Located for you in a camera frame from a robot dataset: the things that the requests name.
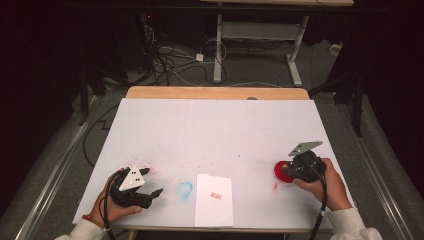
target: dark background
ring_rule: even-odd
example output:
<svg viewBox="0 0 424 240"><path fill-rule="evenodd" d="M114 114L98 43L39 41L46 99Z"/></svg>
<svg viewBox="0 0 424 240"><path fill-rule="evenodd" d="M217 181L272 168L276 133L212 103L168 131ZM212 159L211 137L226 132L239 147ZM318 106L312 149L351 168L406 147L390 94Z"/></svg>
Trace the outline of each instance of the dark background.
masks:
<svg viewBox="0 0 424 240"><path fill-rule="evenodd" d="M389 2L355 1L355 7L382 7ZM394 7L383 15L311 16L304 37L306 44L322 40L344 43L328 81L353 65L366 70L365 93L389 143L421 196L424 194L420 177L423 171L420 150L424 143L424 100L421 97L424 21L420 14L423 7L419 0L404 0L395 1ZM0 3L1 123L5 129L1 134L1 214L49 139L72 114L71 103L79 91L82 70L95 63L125 77L125 61L111 31L116 15L115 20L109 14L91 16L94 20L90 23L86 15L49 0ZM191 44L196 46L201 46L205 38L214 36L216 31L214 15L156 13L152 16L156 31L191 39ZM283 19L281 16L231 15L227 18L296 21L299 16ZM93 34L93 27L97 29L97 36ZM113 64L105 60L99 39ZM331 90L349 86L342 83Z"/></svg>

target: human hand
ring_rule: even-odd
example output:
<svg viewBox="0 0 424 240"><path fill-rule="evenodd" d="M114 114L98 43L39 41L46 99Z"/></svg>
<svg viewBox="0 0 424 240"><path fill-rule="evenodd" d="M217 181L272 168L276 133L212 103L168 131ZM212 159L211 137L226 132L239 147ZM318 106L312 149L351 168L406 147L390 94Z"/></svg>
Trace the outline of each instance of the human hand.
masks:
<svg viewBox="0 0 424 240"><path fill-rule="evenodd" d="M327 184L327 207L332 211L352 208L347 198L345 185L340 175L334 169L333 163L328 158L323 158L322 161L327 167L324 173ZM293 182L303 190L314 194L315 198L322 202L324 194L319 180L307 183L301 179L293 179Z"/></svg>
<svg viewBox="0 0 424 240"><path fill-rule="evenodd" d="M112 176L109 177L108 181L106 182L105 187L103 188L103 191L99 194L99 196L96 199L96 202L94 203L93 209L91 210L91 218L94 221L97 221L98 223L103 224L103 226L105 226L104 221L103 221L103 217L104 216L104 198L106 195L106 191L107 191L107 183L109 181L113 182L118 178L119 176L114 177L114 179L112 179ZM113 199L111 198L110 195L108 195L108 200L107 200L107 218L109 220L110 225L112 225L113 223L115 223L118 219L122 218L122 217L126 217L132 214L136 214L136 213L140 213L142 211L142 208L140 206L130 206L130 207L121 207L117 204L115 204L115 202L113 201Z"/></svg>

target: paper sheet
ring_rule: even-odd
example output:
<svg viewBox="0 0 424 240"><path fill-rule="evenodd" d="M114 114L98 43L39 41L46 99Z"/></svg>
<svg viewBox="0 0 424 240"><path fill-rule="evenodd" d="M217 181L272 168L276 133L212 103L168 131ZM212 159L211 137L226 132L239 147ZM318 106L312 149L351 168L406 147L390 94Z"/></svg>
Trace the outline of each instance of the paper sheet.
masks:
<svg viewBox="0 0 424 240"><path fill-rule="evenodd" d="M233 226L233 197L230 178L197 175L196 227Z"/></svg>

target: red object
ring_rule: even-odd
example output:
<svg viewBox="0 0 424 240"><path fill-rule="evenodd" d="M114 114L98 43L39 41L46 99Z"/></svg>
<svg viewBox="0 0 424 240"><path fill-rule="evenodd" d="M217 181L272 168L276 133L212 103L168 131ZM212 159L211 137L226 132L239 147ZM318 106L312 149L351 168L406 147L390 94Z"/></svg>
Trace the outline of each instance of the red object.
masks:
<svg viewBox="0 0 424 240"><path fill-rule="evenodd" d="M278 181L282 183L292 183L293 179L291 179L289 176L284 174L283 172L283 166L286 164L286 161L279 161L274 166L274 176Z"/></svg>
<svg viewBox="0 0 424 240"><path fill-rule="evenodd" d="M220 194L218 194L218 193L214 193L214 192L212 192L212 193L211 193L211 197L221 200L222 195L220 195Z"/></svg>

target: white sleeve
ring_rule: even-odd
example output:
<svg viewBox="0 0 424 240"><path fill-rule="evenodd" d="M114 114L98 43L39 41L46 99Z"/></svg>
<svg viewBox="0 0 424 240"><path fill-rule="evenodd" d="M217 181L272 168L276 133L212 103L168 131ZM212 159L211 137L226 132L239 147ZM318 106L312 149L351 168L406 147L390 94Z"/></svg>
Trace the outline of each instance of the white sleeve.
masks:
<svg viewBox="0 0 424 240"><path fill-rule="evenodd" d="M328 212L333 225L331 240L382 240L375 228L366 228L357 208Z"/></svg>
<svg viewBox="0 0 424 240"><path fill-rule="evenodd" d="M81 219L71 234L60 236L56 240L100 240L104 235L103 229L100 229L96 224Z"/></svg>

